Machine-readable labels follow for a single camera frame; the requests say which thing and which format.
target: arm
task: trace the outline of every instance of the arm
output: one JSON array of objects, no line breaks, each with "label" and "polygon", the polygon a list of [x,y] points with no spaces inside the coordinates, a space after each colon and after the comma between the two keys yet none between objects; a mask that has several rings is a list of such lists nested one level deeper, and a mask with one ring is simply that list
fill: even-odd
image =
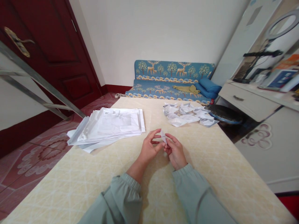
[{"label": "arm", "polygon": [[160,138],[151,131],[144,139],[140,155],[122,176],[113,177],[110,187],[102,192],[87,210],[79,224],[94,223],[138,223],[142,207],[139,196],[141,181],[149,162],[166,144],[153,141]]},{"label": "arm", "polygon": [[207,180],[187,164],[181,143],[171,134],[166,134],[168,148],[164,151],[175,168],[173,177],[178,197],[189,223],[224,223],[237,221],[218,200]]}]

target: dark red door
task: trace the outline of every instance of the dark red door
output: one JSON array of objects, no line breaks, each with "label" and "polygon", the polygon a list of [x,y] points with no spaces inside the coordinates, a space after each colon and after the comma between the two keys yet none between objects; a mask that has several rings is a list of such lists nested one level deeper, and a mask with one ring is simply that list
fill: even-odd
[{"label": "dark red door", "polygon": [[[101,96],[89,56],[64,0],[1,0],[0,40],[78,108]],[[4,31],[12,30],[30,53],[24,56]],[[59,101],[44,91],[54,102]]]}]

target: person's right hand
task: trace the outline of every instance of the person's right hand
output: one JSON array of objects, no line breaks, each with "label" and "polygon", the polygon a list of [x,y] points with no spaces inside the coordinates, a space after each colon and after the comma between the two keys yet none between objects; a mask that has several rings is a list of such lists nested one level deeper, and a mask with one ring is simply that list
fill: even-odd
[{"label": "person's right hand", "polygon": [[164,151],[169,156],[170,162],[175,170],[179,170],[186,166],[187,160],[183,151],[182,144],[176,139],[176,137],[172,136],[169,133],[165,134],[168,138],[167,141],[167,148],[164,148]]}]

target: sleeve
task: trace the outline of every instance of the sleeve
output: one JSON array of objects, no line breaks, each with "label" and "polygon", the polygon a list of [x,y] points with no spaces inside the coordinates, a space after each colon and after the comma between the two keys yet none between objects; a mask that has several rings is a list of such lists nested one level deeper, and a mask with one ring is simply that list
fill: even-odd
[{"label": "sleeve", "polygon": [[113,177],[110,187],[99,195],[79,224],[138,223],[142,207],[140,188],[126,173]]},{"label": "sleeve", "polygon": [[173,177],[189,223],[238,223],[218,200],[207,180],[190,164],[173,172]]}]

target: pillow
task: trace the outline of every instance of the pillow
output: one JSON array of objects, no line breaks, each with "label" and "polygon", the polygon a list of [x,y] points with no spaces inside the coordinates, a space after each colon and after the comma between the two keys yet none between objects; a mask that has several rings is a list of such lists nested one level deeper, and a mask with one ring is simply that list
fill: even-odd
[{"label": "pillow", "polygon": [[221,86],[214,84],[211,80],[207,78],[202,78],[198,81],[208,92],[219,93]]},{"label": "pillow", "polygon": [[208,98],[212,98],[212,99],[216,99],[217,96],[218,96],[218,93],[213,93],[213,92],[208,92],[201,84],[199,83],[195,83],[194,84],[196,89],[200,90],[200,93],[202,95],[204,95],[205,97],[208,97]]}]

